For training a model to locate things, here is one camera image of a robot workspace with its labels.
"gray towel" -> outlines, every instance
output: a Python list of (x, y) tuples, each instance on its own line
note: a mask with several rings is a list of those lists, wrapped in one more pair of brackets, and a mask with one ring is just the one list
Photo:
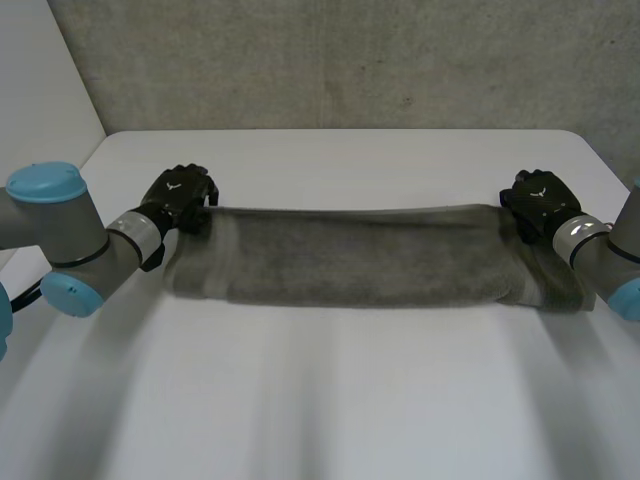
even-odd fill
[(209, 212), (209, 227), (181, 234), (167, 266), (177, 295), (323, 307), (594, 305), (560, 257), (523, 244), (498, 207)]

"concrete wall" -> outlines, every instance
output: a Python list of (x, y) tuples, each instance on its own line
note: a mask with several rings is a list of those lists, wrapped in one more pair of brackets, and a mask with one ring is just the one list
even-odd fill
[(108, 133), (558, 128), (640, 175), (637, 0), (49, 3)]

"robotic hand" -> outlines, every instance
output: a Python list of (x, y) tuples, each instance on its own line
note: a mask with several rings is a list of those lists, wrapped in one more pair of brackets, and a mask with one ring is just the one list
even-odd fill
[(12, 302), (0, 284), (0, 359), (12, 312), (42, 294), (68, 315), (91, 315), (138, 268), (149, 272), (162, 263), (169, 230), (197, 233), (208, 219), (201, 212), (207, 200), (217, 205), (207, 170), (179, 165), (158, 177), (140, 206), (105, 229), (73, 165), (44, 163), (11, 175), (0, 188), (0, 250), (38, 245), (52, 271)]
[(622, 318), (640, 321), (640, 181), (613, 229), (582, 212), (580, 202), (551, 172), (521, 171), (500, 203), (511, 210), (525, 243), (548, 241)]

